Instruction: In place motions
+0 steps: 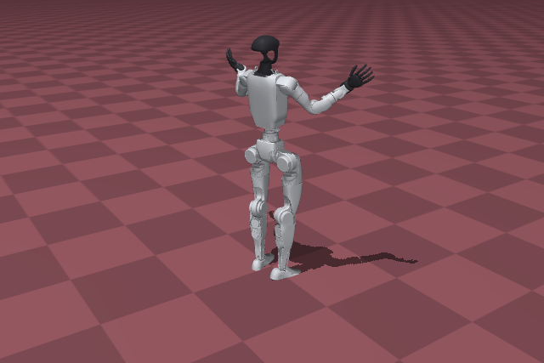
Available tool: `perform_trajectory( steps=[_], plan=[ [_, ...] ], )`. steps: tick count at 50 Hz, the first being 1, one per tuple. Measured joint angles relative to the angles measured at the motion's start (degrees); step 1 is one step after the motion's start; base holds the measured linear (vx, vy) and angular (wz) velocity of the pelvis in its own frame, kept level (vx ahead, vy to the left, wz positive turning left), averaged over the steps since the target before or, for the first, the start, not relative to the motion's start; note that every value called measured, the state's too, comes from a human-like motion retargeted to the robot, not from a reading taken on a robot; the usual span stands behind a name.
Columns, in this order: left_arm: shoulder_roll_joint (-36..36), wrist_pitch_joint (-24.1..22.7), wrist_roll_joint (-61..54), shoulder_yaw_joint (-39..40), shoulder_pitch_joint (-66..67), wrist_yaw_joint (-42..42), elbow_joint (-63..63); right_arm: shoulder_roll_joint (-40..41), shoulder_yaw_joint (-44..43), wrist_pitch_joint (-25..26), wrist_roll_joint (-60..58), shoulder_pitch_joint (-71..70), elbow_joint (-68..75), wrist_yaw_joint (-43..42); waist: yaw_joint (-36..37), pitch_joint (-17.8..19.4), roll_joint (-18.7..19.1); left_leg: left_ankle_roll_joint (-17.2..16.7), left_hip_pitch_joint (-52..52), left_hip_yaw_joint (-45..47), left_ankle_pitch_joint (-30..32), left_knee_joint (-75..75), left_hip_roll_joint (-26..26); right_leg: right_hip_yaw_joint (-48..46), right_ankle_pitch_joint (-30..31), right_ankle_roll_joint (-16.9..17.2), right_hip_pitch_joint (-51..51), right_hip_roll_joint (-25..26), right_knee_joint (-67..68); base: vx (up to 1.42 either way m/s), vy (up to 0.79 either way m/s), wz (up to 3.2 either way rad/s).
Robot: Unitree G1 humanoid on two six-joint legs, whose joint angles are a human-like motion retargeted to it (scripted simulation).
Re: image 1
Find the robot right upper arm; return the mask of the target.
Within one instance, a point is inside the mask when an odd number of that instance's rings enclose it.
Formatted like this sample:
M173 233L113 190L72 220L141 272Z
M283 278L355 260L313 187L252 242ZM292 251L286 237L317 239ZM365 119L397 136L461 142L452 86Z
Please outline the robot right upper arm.
M309 100L309 96L303 91L294 77L279 77L276 85L283 94L294 98L308 113L313 115L319 114L312 111L313 103L318 100Z

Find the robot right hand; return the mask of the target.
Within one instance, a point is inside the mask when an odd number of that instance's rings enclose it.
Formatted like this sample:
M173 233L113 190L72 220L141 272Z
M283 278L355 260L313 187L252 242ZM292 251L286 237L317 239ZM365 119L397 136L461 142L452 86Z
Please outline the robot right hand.
M349 92L351 92L352 90L354 90L354 88L358 88L358 87L361 87L363 84L366 84L368 83L371 79L374 78L374 76L372 76L371 78L369 78L368 80L365 80L367 77L369 77L373 71L371 71L369 74L367 74L366 76L364 76L370 69L371 67L369 67L367 70L365 70L363 73L361 73L361 71L363 71L365 69L365 67L367 66L367 64L365 64L362 68L360 68L356 73L354 73L355 69L357 68L357 65L355 65L352 69L352 71L350 72L350 75L348 77L348 80L346 80L345 82L341 83L340 87L344 84L345 85L345 88L347 90L349 90L347 92L347 94ZM360 74L361 73L361 74ZM360 74L360 75L359 75ZM364 77L362 77L364 76ZM361 78L362 77L362 78ZM365 81L363 81L365 80ZM363 82L362 82L363 81Z

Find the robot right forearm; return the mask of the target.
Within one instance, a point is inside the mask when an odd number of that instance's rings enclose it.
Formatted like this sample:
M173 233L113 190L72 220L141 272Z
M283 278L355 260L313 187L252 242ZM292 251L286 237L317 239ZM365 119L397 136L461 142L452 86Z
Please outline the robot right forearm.
M347 90L343 84L341 87L334 89L333 92L330 92L326 96L322 96L320 101L313 103L312 111L314 113L321 113L328 110L338 99L343 98L348 91L349 90Z

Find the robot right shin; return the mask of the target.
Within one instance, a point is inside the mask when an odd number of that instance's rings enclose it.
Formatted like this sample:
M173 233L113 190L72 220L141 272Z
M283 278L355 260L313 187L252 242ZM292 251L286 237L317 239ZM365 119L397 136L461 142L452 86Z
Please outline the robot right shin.
M280 216L280 225L277 224L275 226L275 242L278 247L278 269L280 267L281 271L288 270L287 264L294 239L295 225L296 214L293 218L291 212L285 211Z

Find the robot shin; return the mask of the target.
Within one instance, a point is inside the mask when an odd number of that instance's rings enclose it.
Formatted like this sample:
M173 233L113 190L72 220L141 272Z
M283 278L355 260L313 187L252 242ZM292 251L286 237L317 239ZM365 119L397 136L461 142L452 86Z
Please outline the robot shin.
M275 242L278 247L278 269L280 267L281 271L288 270L287 264L294 239L295 225L296 214L293 218L291 212L285 211L280 216L280 225L277 224L275 226Z
M250 228L252 232L252 237L254 240L254 246L255 246L255 255L256 259L263 260L264 259L264 243L265 243L265 236L267 233L267 213L264 216L257 217L252 215L252 203L251 201L249 205L249 212L250 212Z

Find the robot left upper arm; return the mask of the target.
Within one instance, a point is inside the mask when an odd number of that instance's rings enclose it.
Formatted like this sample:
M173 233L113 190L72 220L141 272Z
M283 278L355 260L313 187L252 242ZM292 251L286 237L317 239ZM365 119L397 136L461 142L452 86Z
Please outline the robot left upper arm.
M253 71L253 70L249 69L239 77L240 81L239 81L239 84L238 84L237 95L240 96L240 97L245 97L245 96L248 95L248 92L247 92L247 76L248 76L250 71Z

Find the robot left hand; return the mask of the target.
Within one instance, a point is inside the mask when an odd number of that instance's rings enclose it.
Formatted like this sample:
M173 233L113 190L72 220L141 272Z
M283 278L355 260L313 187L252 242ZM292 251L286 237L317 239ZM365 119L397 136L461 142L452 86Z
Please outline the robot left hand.
M235 69L235 72L237 72L237 69L240 70L240 71L243 71L245 69L245 67L241 63L238 64L233 59L230 48L227 50L226 56L227 56L227 59L229 61L229 64L231 65L231 67Z

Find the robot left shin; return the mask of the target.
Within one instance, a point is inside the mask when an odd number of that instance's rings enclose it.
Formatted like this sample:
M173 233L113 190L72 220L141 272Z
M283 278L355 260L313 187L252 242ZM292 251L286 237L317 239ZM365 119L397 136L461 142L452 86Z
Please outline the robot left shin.
M264 216L257 217L252 215L252 203L251 201L249 205L249 212L250 212L250 228L252 232L252 237L254 240L254 246L255 246L255 255L256 259L263 260L264 259L264 243L265 243L265 236L267 233L267 213Z

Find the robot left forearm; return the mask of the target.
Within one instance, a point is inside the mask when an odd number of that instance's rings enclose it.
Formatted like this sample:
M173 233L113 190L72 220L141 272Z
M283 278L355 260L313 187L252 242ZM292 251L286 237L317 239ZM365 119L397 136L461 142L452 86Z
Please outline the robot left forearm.
M236 93L238 92L238 84L239 84L239 81L240 81L239 77L246 71L247 71L246 67L245 67L245 69L243 71L240 71L240 70L237 69L238 74L237 74L236 83L235 83L235 92Z

